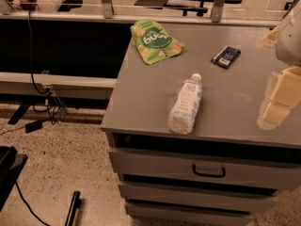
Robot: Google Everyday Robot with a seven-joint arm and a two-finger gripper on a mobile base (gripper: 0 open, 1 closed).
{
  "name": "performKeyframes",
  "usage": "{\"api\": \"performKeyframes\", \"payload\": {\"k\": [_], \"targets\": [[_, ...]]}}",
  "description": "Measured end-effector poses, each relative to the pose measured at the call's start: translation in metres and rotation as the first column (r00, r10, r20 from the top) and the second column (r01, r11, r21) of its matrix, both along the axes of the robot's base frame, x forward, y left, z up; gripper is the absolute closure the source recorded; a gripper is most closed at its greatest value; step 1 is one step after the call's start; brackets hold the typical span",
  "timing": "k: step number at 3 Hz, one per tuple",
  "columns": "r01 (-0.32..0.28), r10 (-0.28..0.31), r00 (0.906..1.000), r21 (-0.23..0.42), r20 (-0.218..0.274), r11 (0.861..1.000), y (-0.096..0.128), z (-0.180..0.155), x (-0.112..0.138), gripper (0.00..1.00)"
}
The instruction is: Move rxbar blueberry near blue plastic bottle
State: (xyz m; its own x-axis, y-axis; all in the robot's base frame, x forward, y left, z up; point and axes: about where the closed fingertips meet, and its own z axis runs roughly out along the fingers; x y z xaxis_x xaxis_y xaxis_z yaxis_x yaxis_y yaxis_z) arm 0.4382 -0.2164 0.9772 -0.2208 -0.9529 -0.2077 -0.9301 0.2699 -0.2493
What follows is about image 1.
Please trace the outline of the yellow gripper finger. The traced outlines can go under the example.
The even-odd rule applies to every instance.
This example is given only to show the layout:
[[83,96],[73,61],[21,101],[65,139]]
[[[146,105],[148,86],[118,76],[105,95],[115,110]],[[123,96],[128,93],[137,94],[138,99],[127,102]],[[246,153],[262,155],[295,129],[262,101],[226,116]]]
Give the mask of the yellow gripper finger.
[[263,130],[280,126],[301,102],[301,68],[291,66],[280,73],[272,72],[267,81],[257,125]]
[[273,47],[277,40],[279,26],[274,27],[269,33],[260,39],[260,45],[264,47]]

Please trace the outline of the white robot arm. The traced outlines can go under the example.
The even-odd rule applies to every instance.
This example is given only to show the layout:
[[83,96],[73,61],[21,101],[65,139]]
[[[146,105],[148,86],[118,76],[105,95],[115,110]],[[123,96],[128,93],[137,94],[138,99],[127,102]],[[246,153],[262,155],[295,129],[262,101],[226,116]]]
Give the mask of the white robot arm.
[[280,126],[301,102],[301,1],[280,23],[275,49],[277,59],[288,68],[271,73],[267,81],[257,118],[257,125],[263,130]]

